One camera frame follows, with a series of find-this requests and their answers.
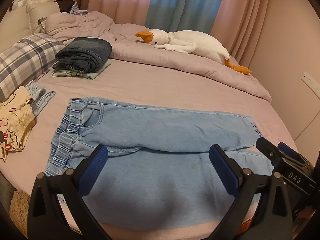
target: orange object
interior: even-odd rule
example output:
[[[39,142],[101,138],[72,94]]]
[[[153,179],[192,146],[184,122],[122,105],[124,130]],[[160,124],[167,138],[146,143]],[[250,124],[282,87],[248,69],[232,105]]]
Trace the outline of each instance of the orange object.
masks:
[[[141,31],[134,36],[142,38],[144,43],[149,43],[153,39],[153,33],[150,31]]]
[[[239,234],[247,231],[247,230],[249,229],[249,226],[250,226],[250,224],[251,224],[251,221],[252,221],[252,219],[249,219],[248,221],[242,223],[242,225],[240,226],[240,228],[239,228],[239,230],[238,230],[238,232],[237,232],[237,235],[239,235]]]
[[[239,65],[233,65],[230,61],[230,59],[226,59],[226,66],[237,71],[240,72],[242,74],[245,75],[249,75],[252,71],[250,69],[248,69],[247,67],[243,67],[243,66],[239,66]]]

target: beige pillow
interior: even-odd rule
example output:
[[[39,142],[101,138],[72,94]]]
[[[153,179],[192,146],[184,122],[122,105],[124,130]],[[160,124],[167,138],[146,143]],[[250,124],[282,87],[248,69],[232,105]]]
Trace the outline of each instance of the beige pillow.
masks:
[[[7,12],[0,22],[0,53],[30,34],[25,6]]]
[[[39,19],[49,17],[51,14],[60,12],[56,2],[34,3],[27,6],[30,30],[32,33],[40,33],[41,24]]]

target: orange beak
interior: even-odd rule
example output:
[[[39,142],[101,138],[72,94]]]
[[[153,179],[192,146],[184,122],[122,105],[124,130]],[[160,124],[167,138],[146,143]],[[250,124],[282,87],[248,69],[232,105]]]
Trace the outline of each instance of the orange beak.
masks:
[[[153,39],[153,33],[150,31],[141,31],[136,33],[134,36],[142,38],[144,43],[149,43]]]

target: dark blue folded jeans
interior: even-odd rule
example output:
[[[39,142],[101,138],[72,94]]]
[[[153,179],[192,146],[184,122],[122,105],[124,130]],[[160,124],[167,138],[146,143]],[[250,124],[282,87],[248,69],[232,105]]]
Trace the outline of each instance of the dark blue folded jeans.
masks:
[[[135,230],[198,225],[220,220],[234,200],[210,163],[210,146],[269,175],[270,161],[245,149],[261,136],[249,116],[74,98],[53,136],[46,174],[76,168],[103,144],[109,159],[84,197],[100,223]]]

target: blue curtain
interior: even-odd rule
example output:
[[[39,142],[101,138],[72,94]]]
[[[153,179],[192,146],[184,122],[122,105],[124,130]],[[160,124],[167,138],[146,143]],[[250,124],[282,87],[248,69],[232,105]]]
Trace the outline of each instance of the blue curtain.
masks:
[[[210,34],[221,0],[151,0],[145,26],[166,32],[195,30]]]

